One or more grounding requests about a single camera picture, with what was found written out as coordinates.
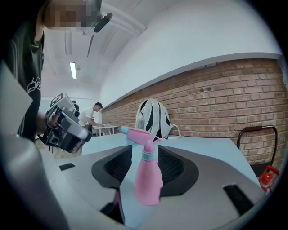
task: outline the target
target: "blue nozzle tip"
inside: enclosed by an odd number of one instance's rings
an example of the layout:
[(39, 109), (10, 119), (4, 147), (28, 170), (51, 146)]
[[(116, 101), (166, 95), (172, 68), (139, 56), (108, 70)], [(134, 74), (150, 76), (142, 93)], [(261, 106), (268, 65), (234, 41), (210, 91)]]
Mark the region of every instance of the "blue nozzle tip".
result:
[(127, 126), (122, 126), (122, 127), (121, 127), (121, 130), (120, 130), (121, 133), (127, 135), (127, 134), (128, 134), (128, 131), (129, 131), (129, 127), (127, 127)]

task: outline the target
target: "red fire extinguisher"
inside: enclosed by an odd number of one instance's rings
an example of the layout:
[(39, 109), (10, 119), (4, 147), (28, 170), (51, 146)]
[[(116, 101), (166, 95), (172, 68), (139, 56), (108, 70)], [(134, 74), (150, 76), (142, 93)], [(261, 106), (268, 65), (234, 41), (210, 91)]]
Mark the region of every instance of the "red fire extinguisher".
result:
[(274, 181), (276, 180), (276, 178), (273, 180), (273, 175), (272, 173), (268, 172), (268, 171), (272, 171), (274, 172), (277, 177), (279, 176), (279, 170), (272, 167), (271, 165), (267, 166), (267, 168), (265, 169), (265, 171), (263, 172), (262, 176), (259, 178), (259, 183), (262, 187), (262, 189), (267, 193), (270, 191), (271, 186), (273, 185)]

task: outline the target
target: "backpack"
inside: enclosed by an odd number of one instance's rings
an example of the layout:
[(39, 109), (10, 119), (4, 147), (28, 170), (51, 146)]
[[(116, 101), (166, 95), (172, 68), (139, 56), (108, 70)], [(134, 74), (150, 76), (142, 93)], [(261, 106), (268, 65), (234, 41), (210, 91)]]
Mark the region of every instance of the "backpack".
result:
[[(177, 137), (169, 137), (170, 130), (176, 127)], [(168, 111), (165, 106), (155, 99), (144, 100), (136, 114), (135, 128), (146, 130), (158, 138), (177, 139), (181, 137), (178, 127), (170, 123)]]

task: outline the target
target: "pink bottle body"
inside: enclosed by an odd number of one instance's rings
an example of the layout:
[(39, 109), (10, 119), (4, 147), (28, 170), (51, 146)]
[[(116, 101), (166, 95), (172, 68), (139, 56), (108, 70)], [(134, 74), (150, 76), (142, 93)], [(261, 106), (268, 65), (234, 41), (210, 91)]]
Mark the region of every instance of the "pink bottle body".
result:
[(145, 205), (159, 204), (162, 187), (163, 179), (158, 159), (152, 161), (141, 159), (135, 179), (135, 193), (138, 201)]

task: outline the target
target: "spray bottle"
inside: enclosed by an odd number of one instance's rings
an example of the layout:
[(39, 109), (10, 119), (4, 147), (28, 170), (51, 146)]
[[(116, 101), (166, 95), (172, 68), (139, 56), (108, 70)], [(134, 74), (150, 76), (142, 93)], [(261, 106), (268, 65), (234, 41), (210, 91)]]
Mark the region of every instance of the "spray bottle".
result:
[(142, 159), (138, 166), (135, 178), (135, 194), (139, 202), (144, 205), (157, 205), (160, 201), (160, 191), (163, 187), (163, 179), (158, 166), (158, 156), (155, 156), (154, 145), (164, 141), (165, 138), (158, 138), (151, 133), (123, 126), (121, 133), (127, 135), (127, 139), (143, 145)]

